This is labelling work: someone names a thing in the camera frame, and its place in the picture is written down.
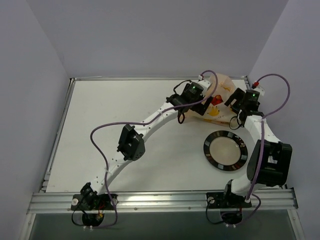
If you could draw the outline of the red fake lychee bunch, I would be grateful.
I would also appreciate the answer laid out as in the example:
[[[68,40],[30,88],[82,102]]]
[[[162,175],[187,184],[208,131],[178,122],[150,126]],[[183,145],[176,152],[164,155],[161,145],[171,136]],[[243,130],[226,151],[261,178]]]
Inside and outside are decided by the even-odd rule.
[[[221,104],[221,103],[223,103],[223,102],[224,102],[224,101],[223,101],[221,95],[216,95],[216,96],[212,99],[211,104],[212,104],[213,106],[216,106],[216,105]]]

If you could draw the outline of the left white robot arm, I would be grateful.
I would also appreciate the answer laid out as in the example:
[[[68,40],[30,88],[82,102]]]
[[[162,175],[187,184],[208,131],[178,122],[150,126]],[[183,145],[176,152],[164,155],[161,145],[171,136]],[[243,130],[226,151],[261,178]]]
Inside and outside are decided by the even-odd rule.
[[[90,182],[87,182],[80,194],[83,204],[90,210],[100,206],[101,197],[107,187],[130,163],[139,160],[146,152],[145,143],[148,138],[169,121],[179,118],[188,110],[204,113],[212,97],[205,97],[205,93],[212,83],[207,79],[198,81],[189,80],[182,93],[174,93],[166,98],[165,103],[152,115],[142,122],[115,122],[114,125],[124,125],[122,128],[116,154],[108,161],[102,153],[106,167],[100,170]]]

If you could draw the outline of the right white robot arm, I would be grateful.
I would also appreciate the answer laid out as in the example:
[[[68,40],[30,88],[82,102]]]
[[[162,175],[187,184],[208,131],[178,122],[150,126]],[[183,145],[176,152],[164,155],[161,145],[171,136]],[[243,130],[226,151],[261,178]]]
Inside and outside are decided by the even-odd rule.
[[[283,186],[288,178],[293,148],[276,137],[268,126],[266,115],[259,111],[259,96],[258,91],[237,88],[224,103],[237,114],[240,126],[255,143],[246,173],[230,180],[222,193],[223,203],[230,207],[240,197],[249,199],[255,190]]]

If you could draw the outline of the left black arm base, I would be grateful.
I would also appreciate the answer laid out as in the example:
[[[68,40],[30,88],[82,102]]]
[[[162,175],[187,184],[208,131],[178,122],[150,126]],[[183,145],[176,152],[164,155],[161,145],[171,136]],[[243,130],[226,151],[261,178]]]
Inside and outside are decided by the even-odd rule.
[[[117,194],[106,192],[99,195],[88,182],[82,187],[80,193],[72,196],[70,206],[72,211],[71,222],[77,227],[88,227],[90,229],[113,227],[119,218],[117,204]],[[105,219],[104,211],[114,211],[115,218],[112,223],[103,224]]]

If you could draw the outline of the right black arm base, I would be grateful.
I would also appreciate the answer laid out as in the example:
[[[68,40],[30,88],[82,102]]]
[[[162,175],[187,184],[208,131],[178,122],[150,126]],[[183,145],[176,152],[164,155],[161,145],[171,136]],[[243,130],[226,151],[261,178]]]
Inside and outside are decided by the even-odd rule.
[[[251,201],[244,196],[225,194],[223,192],[207,192],[205,217],[212,225],[226,224],[236,227],[243,219],[243,209],[252,207]],[[213,221],[209,217],[209,210],[219,210],[220,220]]]

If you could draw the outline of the translucent beige plastic bag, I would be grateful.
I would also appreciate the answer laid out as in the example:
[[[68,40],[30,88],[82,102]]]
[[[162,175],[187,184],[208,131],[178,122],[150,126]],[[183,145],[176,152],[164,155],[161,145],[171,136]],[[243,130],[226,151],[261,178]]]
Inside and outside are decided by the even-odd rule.
[[[237,89],[231,78],[227,75],[217,73],[218,85],[213,94],[213,99],[204,115],[200,115],[195,111],[189,110],[186,114],[186,120],[191,118],[201,119],[205,122],[228,126],[232,117],[237,114],[234,113],[230,106],[226,106],[225,102]]]

